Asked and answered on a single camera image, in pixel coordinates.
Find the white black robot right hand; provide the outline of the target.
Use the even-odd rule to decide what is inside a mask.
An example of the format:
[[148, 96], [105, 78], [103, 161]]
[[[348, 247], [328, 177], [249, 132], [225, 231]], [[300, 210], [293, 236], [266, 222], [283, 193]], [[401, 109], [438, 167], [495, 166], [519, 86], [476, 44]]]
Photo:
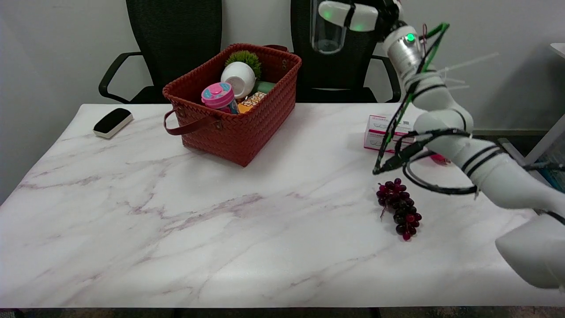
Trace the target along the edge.
[[376, 32], [381, 42], [403, 20], [399, 0], [322, 0], [313, 12], [328, 23], [353, 32]]

